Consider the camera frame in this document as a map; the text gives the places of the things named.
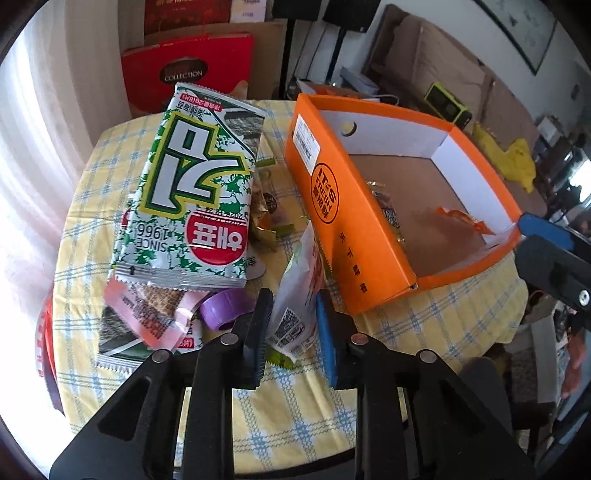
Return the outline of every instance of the white curtain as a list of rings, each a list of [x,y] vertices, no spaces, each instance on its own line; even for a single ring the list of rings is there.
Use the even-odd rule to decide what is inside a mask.
[[[46,474],[72,434],[37,375],[35,326],[80,174],[131,117],[118,38],[118,0],[49,0],[0,66],[0,415]]]

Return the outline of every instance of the framed picture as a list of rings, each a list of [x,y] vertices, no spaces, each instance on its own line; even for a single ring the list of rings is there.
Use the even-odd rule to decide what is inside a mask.
[[[556,18],[541,0],[475,0],[537,74],[556,29]]]

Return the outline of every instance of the black speaker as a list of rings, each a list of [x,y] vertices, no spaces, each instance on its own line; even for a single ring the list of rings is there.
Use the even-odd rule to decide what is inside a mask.
[[[275,0],[273,18],[315,22],[320,13],[321,0]]]
[[[323,20],[352,32],[367,32],[380,0],[330,0]]]

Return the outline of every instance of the yellow plastic bag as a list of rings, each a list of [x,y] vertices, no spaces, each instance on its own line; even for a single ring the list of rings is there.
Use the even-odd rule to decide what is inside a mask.
[[[474,141],[505,180],[518,181],[527,193],[534,191],[535,164],[524,138],[518,138],[506,152],[479,123],[474,125]]]

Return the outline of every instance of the open box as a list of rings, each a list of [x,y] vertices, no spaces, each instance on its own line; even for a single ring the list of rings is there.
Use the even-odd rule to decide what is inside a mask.
[[[351,314],[478,274],[519,241],[521,211],[502,180],[459,129],[430,115],[301,94],[285,159]],[[390,196],[404,243],[367,181]],[[438,207],[463,210],[495,235]]]

